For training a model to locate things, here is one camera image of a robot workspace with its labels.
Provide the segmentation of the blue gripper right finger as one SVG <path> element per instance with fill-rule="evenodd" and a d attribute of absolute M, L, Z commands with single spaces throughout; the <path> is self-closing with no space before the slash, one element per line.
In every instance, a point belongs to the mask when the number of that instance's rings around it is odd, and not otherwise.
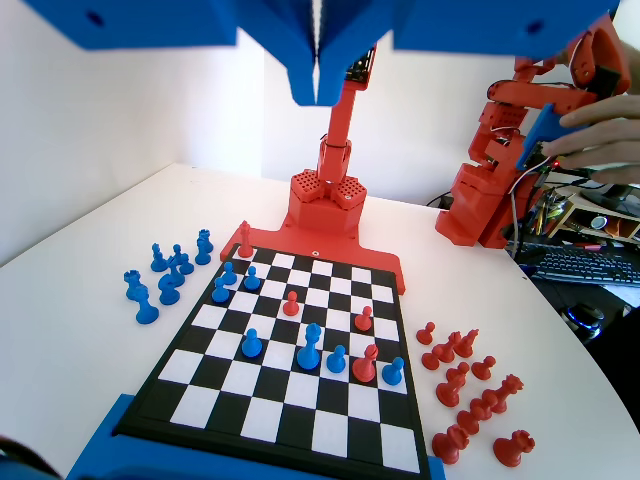
<path fill-rule="evenodd" d="M 318 104 L 339 102 L 346 71 L 387 32 L 398 50 L 548 58 L 617 1 L 325 1 Z"/>

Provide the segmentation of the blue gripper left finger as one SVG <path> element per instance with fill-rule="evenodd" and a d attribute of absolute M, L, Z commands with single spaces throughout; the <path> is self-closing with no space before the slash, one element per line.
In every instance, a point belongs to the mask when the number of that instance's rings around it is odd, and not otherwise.
<path fill-rule="evenodd" d="M 244 30 L 287 70 L 294 101 L 316 103 L 310 1 L 31 1 L 85 50 L 234 46 Z"/>

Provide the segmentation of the person's hand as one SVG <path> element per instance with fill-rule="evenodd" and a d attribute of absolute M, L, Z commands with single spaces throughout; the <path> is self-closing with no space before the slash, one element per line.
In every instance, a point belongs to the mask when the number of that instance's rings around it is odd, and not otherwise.
<path fill-rule="evenodd" d="M 594 167 L 601 184 L 639 182 L 639 97 L 621 95 L 581 107 L 560 120 L 575 131 L 544 144 L 542 153 L 558 157 L 565 169 Z"/>

